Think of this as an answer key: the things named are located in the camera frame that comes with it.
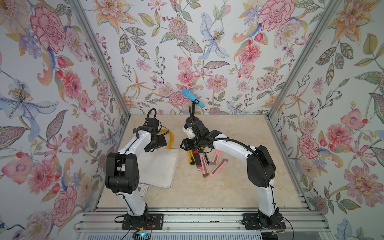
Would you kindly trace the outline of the white canvas pouch yellow handles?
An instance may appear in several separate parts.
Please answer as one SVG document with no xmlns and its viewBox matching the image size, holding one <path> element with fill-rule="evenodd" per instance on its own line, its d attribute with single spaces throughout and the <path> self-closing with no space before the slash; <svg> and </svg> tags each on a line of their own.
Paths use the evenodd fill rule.
<svg viewBox="0 0 384 240">
<path fill-rule="evenodd" d="M 173 149 L 175 137 L 169 132 L 170 143 L 165 149 L 156 149 L 140 155 L 138 163 L 140 170 L 139 183 L 163 189 L 171 189 L 176 174 L 180 156 L 178 149 Z"/>
</svg>

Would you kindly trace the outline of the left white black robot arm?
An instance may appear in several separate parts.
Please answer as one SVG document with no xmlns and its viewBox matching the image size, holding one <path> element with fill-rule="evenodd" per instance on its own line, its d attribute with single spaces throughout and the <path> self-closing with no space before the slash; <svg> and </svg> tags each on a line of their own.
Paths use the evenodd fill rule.
<svg viewBox="0 0 384 240">
<path fill-rule="evenodd" d="M 107 155 L 105 186 L 124 200 L 133 217 L 142 217 L 148 211 L 138 191 L 139 155 L 167 145 L 159 125 L 158 119 L 147 117 L 142 126 L 134 128 L 133 139 L 122 150 Z"/>
</svg>

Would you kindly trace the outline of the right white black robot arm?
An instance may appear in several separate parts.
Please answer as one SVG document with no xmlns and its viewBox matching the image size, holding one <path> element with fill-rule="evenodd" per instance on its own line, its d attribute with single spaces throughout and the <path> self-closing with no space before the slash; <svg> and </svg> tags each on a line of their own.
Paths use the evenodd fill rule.
<svg viewBox="0 0 384 240">
<path fill-rule="evenodd" d="M 248 146 L 238 140 L 231 139 L 220 131 L 209 131 L 197 117 L 189 117 L 183 127 L 187 134 L 180 145 L 185 151 L 202 152 L 205 148 L 225 152 L 247 164 L 249 181 L 257 187 L 259 197 L 258 215 L 265 228 L 279 218 L 278 207 L 274 201 L 274 178 L 276 166 L 262 145 Z"/>
</svg>

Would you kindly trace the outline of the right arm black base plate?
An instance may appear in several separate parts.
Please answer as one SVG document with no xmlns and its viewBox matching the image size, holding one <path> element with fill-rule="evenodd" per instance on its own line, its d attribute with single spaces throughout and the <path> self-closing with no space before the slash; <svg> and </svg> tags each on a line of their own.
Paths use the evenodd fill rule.
<svg viewBox="0 0 384 240">
<path fill-rule="evenodd" d="M 242 217 L 241 223 L 246 230 L 285 230 L 287 228 L 278 210 L 269 217 L 261 212 L 242 214 Z"/>
</svg>

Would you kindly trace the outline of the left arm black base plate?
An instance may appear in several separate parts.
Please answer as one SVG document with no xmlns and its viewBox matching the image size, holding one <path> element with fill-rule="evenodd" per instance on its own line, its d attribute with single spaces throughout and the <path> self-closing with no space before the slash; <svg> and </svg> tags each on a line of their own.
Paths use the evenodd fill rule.
<svg viewBox="0 0 384 240">
<path fill-rule="evenodd" d="M 139 217 L 126 214 L 122 222 L 122 230 L 162 230 L 163 223 L 164 214 L 144 213 Z"/>
</svg>

